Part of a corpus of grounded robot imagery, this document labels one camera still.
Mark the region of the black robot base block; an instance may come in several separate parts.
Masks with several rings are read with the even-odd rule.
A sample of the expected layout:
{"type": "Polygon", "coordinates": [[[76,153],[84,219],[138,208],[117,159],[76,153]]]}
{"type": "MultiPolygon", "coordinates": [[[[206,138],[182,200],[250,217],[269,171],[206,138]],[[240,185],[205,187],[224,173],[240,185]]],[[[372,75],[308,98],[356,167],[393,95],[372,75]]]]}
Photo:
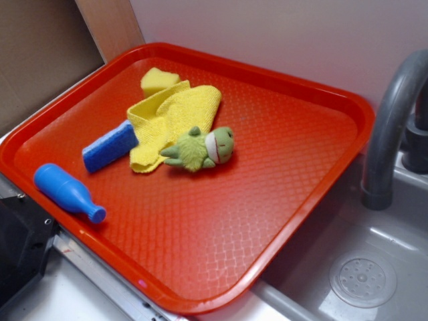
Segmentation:
{"type": "Polygon", "coordinates": [[[58,230],[55,219],[32,198],[1,200],[1,309],[43,278],[58,230]]]}

